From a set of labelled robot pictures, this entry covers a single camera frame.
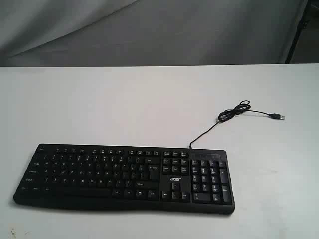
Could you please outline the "grey backdrop cloth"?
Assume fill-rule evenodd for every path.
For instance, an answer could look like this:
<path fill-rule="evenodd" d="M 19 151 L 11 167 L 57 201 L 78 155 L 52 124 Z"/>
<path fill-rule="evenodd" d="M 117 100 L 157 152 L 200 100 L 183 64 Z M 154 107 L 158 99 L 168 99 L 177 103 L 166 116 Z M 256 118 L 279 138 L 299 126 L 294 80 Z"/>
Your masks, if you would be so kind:
<path fill-rule="evenodd" d="M 3 0 L 3 67 L 285 62 L 304 0 Z"/>

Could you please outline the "black stand pole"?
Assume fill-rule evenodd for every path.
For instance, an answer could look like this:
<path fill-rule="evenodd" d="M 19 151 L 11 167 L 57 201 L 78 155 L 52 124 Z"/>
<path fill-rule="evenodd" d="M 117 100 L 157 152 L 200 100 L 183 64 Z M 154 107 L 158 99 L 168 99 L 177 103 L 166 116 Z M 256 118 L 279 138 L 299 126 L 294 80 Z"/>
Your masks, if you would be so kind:
<path fill-rule="evenodd" d="M 319 2 L 309 0 L 298 23 L 285 63 L 319 62 Z"/>

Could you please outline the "black acer keyboard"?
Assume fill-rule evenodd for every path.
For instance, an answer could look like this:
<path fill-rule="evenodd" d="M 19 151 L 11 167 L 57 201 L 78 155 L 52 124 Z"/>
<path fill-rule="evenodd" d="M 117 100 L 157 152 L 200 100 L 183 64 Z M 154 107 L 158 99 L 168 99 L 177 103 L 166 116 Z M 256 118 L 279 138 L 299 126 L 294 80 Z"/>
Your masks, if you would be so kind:
<path fill-rule="evenodd" d="M 13 199 L 74 210 L 235 210 L 226 152 L 189 148 L 40 144 Z"/>

